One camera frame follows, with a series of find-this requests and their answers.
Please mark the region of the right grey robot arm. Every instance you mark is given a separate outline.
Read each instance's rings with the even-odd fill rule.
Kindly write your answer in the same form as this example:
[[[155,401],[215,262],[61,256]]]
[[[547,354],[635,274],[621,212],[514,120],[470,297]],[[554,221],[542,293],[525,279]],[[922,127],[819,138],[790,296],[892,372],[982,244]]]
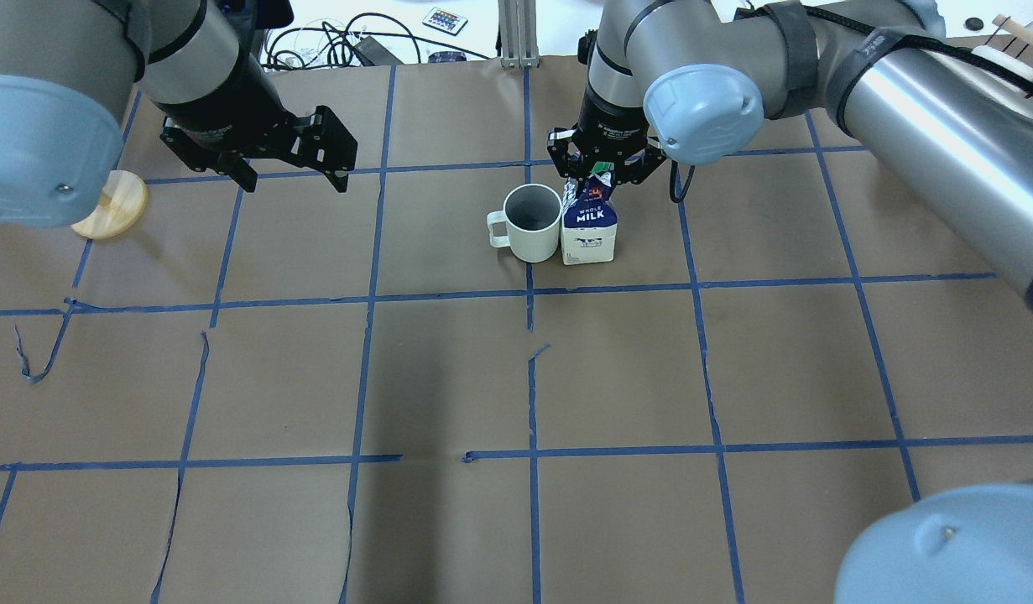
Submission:
[[[934,1],[608,1],[581,49],[577,122],[547,134],[559,174],[639,183],[711,164],[765,120],[822,107],[1033,313],[1033,80],[945,41]],[[1033,603],[1033,479],[924,497],[843,557],[837,603]]]

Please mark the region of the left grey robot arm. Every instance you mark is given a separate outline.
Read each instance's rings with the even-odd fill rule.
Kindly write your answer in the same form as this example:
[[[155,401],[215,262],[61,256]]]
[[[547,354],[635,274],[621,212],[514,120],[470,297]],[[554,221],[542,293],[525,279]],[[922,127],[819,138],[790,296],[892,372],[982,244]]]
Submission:
[[[185,167],[255,191],[253,159],[324,174],[347,191],[357,141],[325,106],[287,110],[260,65],[259,32],[287,1],[0,1],[0,223],[82,221],[123,153],[140,91]]]

